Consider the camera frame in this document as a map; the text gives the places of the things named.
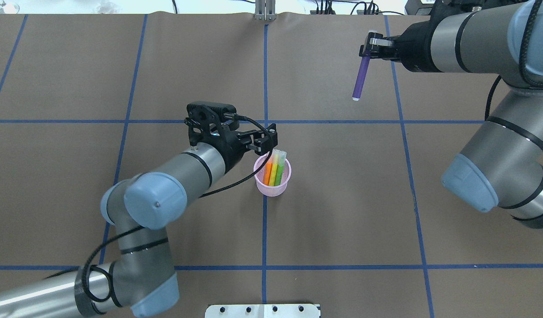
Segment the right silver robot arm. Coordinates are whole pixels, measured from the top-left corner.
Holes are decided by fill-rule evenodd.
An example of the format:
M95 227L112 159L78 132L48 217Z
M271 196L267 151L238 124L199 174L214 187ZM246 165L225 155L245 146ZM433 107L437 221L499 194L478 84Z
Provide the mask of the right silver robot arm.
M495 74L484 122L441 183L477 211L501 208L543 230L543 0L436 0L429 20L402 34L370 30L358 54L355 101L370 60L411 72Z

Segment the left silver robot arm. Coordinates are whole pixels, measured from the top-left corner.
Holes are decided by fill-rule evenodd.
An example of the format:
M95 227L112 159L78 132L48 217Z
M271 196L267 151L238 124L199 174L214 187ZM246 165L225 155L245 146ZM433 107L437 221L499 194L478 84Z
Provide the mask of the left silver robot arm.
M186 107L189 148L163 165L122 180L104 193L100 210L116 236L84 265L0 293L0 318L97 318L129 307L137 318L179 300L166 226L253 151L270 159L277 125L263 126L227 103Z

